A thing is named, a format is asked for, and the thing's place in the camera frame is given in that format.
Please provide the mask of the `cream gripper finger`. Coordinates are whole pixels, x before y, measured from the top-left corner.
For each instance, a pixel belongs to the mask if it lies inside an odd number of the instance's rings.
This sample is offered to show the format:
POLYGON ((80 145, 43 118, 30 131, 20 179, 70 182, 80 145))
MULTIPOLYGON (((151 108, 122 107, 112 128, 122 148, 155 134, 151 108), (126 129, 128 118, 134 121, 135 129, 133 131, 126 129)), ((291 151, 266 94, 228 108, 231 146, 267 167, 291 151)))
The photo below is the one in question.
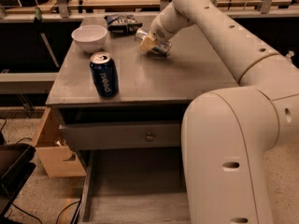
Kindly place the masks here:
POLYGON ((143 51, 149 51, 153 49, 157 45, 157 39, 152 33, 143 33, 141 35, 141 43, 140 43, 140 48, 143 51))

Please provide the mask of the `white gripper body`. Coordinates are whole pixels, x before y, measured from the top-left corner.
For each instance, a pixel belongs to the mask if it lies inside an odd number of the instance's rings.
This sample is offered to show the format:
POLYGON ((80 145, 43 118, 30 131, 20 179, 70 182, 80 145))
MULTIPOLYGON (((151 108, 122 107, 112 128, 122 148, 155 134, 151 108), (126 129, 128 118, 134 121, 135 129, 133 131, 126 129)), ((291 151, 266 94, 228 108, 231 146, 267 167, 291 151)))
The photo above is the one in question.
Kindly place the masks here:
POLYGON ((175 8, 166 7, 152 21, 151 34, 160 42, 172 38, 178 31, 187 26, 187 18, 175 8))

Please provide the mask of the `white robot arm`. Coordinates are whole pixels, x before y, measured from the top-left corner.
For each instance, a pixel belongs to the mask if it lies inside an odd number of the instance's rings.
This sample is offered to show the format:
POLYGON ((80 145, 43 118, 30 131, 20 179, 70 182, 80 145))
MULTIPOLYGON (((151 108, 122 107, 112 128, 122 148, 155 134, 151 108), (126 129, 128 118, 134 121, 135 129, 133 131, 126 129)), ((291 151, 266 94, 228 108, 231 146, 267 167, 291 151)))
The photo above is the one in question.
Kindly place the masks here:
POLYGON ((188 106, 181 148, 192 224, 273 224, 263 154, 297 137, 298 70, 210 0, 172 0, 144 50, 196 25, 235 79, 188 106))

